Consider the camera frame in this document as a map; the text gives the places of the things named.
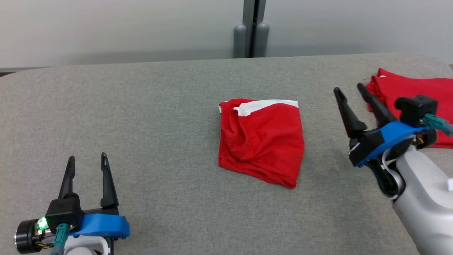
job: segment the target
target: robotic arm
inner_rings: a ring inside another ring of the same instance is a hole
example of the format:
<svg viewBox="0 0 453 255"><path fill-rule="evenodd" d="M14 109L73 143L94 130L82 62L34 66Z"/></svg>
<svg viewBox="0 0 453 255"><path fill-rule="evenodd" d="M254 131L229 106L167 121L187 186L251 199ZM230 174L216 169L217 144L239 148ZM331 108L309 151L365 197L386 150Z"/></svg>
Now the robotic arm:
<svg viewBox="0 0 453 255"><path fill-rule="evenodd" d="M422 95L397 99L398 121L363 84L357 87L373 109L378 128L366 130L340 88L334 89L350 138L351 163L373 171L420 254L452 254L453 180L418 151L435 143L436 129L452 135L452 126L435 116L436 100Z"/></svg>
<svg viewBox="0 0 453 255"><path fill-rule="evenodd" d="M114 255L113 242L130 236L129 223L118 212L110 165L101 155L103 197L101 208L83 211L80 198L72 191L75 158L67 162L58 199L50 202L45 217L19 224L14 241L21 254L52 249L51 255ZM103 252L86 246L101 245Z"/></svg>

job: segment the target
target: table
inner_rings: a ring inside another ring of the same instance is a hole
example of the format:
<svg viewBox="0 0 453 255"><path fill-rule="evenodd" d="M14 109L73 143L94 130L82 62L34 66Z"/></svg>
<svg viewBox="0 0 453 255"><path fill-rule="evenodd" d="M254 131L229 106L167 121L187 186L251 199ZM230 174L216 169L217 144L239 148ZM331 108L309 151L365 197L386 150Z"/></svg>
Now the table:
<svg viewBox="0 0 453 255"><path fill-rule="evenodd" d="M418 254L372 172L349 162L333 95L339 86L372 126L356 84L378 68L453 77L440 60L410 54L81 65L6 75L2 254L16 254L17 225L43 216L57 198L71 155L82 209L99 207L102 152L131 227L131 237L116 242L117 255ZM305 155L295 189L217 165L217 106L237 97L299 102ZM452 150L425 152L452 175Z"/></svg>

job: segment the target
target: teal cable connector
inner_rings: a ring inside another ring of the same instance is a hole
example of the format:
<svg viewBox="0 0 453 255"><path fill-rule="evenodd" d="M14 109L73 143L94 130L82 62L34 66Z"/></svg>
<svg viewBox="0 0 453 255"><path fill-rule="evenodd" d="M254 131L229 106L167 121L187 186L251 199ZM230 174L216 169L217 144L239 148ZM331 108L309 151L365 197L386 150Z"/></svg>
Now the teal cable connector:
<svg viewBox="0 0 453 255"><path fill-rule="evenodd" d="M451 125L448 121L430 113L425 114L424 125L430 128L438 129L448 136L453 136L453 125Z"/></svg>
<svg viewBox="0 0 453 255"><path fill-rule="evenodd" d="M64 245L66 244L67 238L69 237L69 225L60 224L57 227L55 233L55 239L53 240L53 249L50 255L63 255Z"/></svg>

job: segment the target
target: green led light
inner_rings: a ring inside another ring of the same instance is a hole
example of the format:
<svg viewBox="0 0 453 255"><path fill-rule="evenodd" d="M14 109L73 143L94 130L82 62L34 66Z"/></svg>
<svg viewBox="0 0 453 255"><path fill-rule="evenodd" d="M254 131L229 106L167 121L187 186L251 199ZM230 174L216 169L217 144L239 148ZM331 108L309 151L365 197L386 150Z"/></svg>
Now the green led light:
<svg viewBox="0 0 453 255"><path fill-rule="evenodd" d="M45 230L49 226L47 225L47 220L45 217L42 217L41 219L38 220L38 228L40 230Z"/></svg>

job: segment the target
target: folded clothing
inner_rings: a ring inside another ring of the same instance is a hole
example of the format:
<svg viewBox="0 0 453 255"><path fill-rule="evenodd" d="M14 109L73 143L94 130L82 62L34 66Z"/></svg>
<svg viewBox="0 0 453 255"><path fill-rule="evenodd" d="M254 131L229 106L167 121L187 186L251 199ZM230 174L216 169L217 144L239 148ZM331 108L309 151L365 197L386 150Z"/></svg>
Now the folded clothing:
<svg viewBox="0 0 453 255"><path fill-rule="evenodd" d="M305 150L298 102L236 98L219 108L219 166L295 188Z"/></svg>
<svg viewBox="0 0 453 255"><path fill-rule="evenodd" d="M453 79L414 79L393 74L381 68L377 76L371 77L367 88L397 118L400 117L401 111L395 108L395 101L399 97L411 98L416 95L425 95L438 101L436 116L450 122L453 121ZM438 132L438 134L439 137L432 146L433 148L453 148L453 137L449 137L443 132Z"/></svg>

